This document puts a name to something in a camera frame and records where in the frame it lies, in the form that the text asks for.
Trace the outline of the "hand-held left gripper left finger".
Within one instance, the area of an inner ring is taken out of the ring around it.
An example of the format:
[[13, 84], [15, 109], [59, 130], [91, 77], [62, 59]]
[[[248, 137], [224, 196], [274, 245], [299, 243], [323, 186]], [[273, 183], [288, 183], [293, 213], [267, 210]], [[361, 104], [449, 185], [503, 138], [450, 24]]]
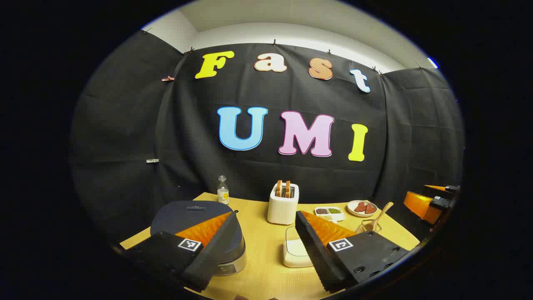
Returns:
[[236, 213], [230, 211], [177, 233], [160, 230], [122, 256], [159, 281], [202, 292], [237, 227]]

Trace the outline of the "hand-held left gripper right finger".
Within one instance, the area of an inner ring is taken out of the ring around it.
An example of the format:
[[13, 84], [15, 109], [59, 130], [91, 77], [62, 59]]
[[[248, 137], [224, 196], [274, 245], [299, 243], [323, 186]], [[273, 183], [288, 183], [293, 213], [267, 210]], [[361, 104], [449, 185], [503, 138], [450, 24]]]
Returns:
[[373, 230], [356, 233], [302, 210], [296, 212], [295, 228], [330, 293], [368, 281], [408, 254]]

